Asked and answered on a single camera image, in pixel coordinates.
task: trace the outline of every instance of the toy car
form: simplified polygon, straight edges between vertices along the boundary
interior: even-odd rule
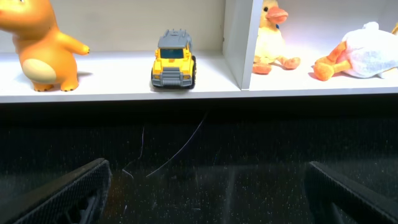
[[[150,78],[152,85],[164,88],[195,87],[197,63],[192,40],[186,30],[167,30],[155,51]]]

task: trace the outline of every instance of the gray truck roof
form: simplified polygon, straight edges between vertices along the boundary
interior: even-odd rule
[[[186,30],[167,30],[164,35],[159,39],[157,45],[160,49],[169,48],[184,48],[189,44],[192,49],[192,39]]]

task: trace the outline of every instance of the gray bumper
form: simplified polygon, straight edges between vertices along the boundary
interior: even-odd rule
[[[164,68],[160,79],[152,78],[152,84],[157,87],[187,87],[192,86],[192,78],[183,79],[179,68]]]

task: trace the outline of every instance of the orange dinosaur toy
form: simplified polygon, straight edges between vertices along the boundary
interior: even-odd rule
[[[78,87],[73,53],[87,55],[90,48],[59,30],[50,0],[0,0],[0,30],[13,34],[22,71],[36,91],[58,83],[62,91]]]

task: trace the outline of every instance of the orange beak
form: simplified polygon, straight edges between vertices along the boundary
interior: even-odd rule
[[[285,10],[274,6],[268,10],[267,19],[272,23],[281,24],[286,21],[288,16],[289,14]]]

